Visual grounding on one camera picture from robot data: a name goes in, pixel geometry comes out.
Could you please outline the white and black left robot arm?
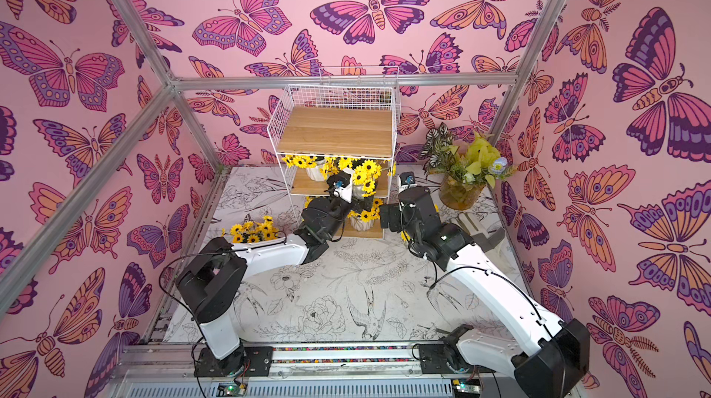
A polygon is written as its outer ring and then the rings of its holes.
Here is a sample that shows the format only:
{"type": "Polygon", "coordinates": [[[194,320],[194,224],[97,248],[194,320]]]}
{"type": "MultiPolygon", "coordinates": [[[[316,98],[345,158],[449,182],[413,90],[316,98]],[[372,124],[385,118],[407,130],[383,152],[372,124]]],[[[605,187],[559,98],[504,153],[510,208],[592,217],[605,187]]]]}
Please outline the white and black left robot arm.
{"type": "Polygon", "coordinates": [[[244,280],[318,260],[331,243],[342,238],[349,214],[372,206],[372,201],[357,198],[320,196],[304,208],[296,230],[273,244],[231,244],[224,237],[210,240],[174,281],[207,345],[194,373],[231,376],[246,369],[246,350],[233,310],[244,280]]]}

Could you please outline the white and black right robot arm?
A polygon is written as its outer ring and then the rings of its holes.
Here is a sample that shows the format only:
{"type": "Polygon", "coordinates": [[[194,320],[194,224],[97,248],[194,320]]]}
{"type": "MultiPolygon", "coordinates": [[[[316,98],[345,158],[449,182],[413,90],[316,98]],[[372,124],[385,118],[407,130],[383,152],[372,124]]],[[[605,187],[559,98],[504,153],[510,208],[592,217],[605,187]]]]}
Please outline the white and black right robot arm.
{"type": "Polygon", "coordinates": [[[428,188],[409,185],[381,210],[383,229],[405,235],[415,257],[433,262],[486,305],[513,336],[507,344],[469,325],[444,337],[452,370],[488,368],[518,383],[529,397],[564,397],[589,371],[591,336],[575,318],[564,320],[538,304],[490,261],[484,238],[440,219],[428,188]]]}

